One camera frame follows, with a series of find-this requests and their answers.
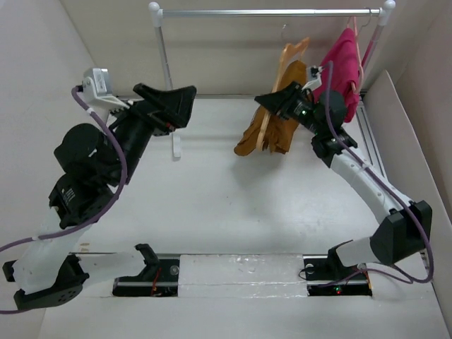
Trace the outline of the brown trousers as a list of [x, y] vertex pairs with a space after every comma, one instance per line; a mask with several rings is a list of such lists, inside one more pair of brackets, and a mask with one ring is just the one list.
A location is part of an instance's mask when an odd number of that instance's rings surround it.
[[[307, 81], [306, 64], [296, 60], [287, 66], [282, 75], [278, 90], [286, 88], [292, 81], [304, 85]], [[256, 149], [258, 133], [266, 110], [259, 106], [255, 112], [248, 129], [243, 133], [242, 139], [234, 148], [234, 153], [238, 156], [247, 156]], [[271, 115], [263, 140], [263, 149], [269, 149], [271, 153], [285, 154], [290, 150], [292, 138], [299, 123], [294, 119], [282, 120]]]

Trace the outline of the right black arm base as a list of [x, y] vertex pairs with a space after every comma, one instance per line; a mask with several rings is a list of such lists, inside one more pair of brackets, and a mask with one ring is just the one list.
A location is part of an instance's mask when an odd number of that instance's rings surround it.
[[307, 282], [309, 297], [353, 297], [373, 295], [369, 277], [357, 266], [345, 267], [335, 248], [327, 254], [303, 255], [299, 278]]

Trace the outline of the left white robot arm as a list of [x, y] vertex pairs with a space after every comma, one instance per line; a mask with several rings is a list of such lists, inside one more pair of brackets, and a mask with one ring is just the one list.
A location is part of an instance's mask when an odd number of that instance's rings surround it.
[[49, 195], [47, 217], [36, 236], [22, 240], [24, 254], [3, 265], [7, 281], [18, 286], [16, 313], [61, 306], [105, 280], [152, 280], [160, 274], [160, 260], [147, 244], [88, 258], [73, 253], [82, 235], [118, 201], [150, 139], [188, 125], [197, 89], [163, 91], [139, 83], [134, 92], [139, 100], [117, 100], [114, 122], [106, 124], [88, 102], [88, 89], [72, 89], [92, 122], [71, 128], [55, 148], [64, 173]]

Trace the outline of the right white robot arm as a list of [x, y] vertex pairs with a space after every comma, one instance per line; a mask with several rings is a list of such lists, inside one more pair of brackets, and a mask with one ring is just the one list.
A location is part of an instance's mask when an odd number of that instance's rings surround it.
[[394, 267], [429, 248], [432, 208], [426, 201], [414, 201], [401, 193], [365, 160], [355, 139], [343, 128], [347, 110], [339, 92], [327, 89], [315, 98], [310, 89], [292, 82], [255, 101], [273, 117], [292, 119], [310, 130], [317, 158], [350, 185], [378, 224], [372, 235], [330, 248], [323, 262], [313, 265], [310, 278], [321, 273], [326, 280], [344, 280], [362, 264]]

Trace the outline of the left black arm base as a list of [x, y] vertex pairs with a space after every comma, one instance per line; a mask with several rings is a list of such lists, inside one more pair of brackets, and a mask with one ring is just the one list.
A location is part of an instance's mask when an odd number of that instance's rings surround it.
[[159, 266], [143, 274], [116, 278], [112, 295], [115, 297], [177, 297], [180, 255], [159, 255]]

